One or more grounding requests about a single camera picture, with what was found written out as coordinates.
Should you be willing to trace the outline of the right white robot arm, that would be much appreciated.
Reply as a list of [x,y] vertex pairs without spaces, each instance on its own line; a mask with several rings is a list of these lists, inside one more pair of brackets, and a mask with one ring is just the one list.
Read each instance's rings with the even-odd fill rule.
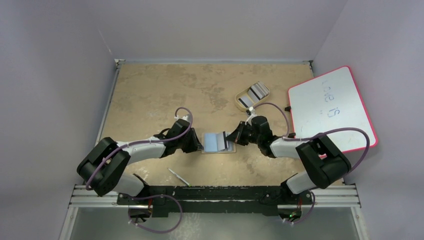
[[249,122],[241,121],[225,139],[241,146],[255,144],[269,158],[300,159],[304,171],[281,183],[280,196],[288,204],[298,200],[304,191],[327,188],[352,168],[347,157],[327,135],[301,141],[278,137],[264,116],[255,116]]

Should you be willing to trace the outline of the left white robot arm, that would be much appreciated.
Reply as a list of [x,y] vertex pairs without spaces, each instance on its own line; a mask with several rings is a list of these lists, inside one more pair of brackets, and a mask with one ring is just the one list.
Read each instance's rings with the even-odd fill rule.
[[182,118],[148,139],[133,142],[114,141],[111,137],[101,139],[76,172],[86,182],[86,189],[98,196],[118,192],[142,205],[149,199],[147,184],[135,174],[126,174],[126,167],[143,160],[165,158],[178,149],[186,154],[203,149],[195,129]]

